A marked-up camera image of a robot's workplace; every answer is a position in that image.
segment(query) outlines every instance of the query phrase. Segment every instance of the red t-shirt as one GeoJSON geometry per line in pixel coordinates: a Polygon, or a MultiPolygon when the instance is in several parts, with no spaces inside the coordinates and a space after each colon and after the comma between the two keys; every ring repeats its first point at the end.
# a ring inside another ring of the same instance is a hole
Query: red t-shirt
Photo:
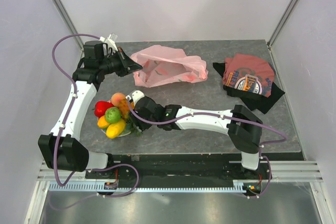
{"type": "Polygon", "coordinates": [[[269,97],[274,76],[269,63],[256,56],[236,54],[225,58],[223,84],[228,87],[269,97]]]}

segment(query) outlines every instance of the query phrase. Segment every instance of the red bell pepper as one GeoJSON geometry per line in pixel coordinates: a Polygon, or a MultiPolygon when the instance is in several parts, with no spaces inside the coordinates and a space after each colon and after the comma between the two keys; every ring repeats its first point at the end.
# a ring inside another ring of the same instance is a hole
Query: red bell pepper
{"type": "Polygon", "coordinates": [[[95,116],[102,117],[105,115],[105,111],[111,107],[114,107],[112,103],[106,101],[99,101],[96,103],[95,107],[95,116]]]}

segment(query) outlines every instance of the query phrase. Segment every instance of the yellow mango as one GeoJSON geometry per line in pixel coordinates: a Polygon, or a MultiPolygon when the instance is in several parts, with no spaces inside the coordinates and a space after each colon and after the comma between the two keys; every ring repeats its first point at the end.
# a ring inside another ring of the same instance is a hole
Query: yellow mango
{"type": "Polygon", "coordinates": [[[126,127],[126,122],[124,119],[120,119],[118,123],[111,123],[106,130],[106,136],[108,138],[115,138],[123,132],[126,127]]]}
{"type": "Polygon", "coordinates": [[[99,117],[97,125],[101,129],[106,129],[110,125],[110,123],[108,123],[106,121],[105,116],[103,115],[103,116],[99,117]]]}

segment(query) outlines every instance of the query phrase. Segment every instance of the peach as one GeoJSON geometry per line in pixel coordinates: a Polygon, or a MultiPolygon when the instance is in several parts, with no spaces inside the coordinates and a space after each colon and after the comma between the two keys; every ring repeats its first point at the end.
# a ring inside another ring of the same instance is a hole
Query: peach
{"type": "Polygon", "coordinates": [[[126,96],[122,93],[115,93],[112,97],[111,97],[111,103],[118,107],[119,103],[121,100],[125,99],[126,96]]]}

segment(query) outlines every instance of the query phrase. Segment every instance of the pink plastic bag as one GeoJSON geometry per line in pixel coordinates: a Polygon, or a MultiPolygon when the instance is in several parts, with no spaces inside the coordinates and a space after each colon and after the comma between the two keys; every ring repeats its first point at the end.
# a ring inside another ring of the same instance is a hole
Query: pink plastic bag
{"type": "Polygon", "coordinates": [[[133,73],[135,85],[147,88],[168,83],[205,81],[206,62],[199,56],[187,56],[183,49],[151,46],[132,54],[131,59],[143,69],[133,73]]]}

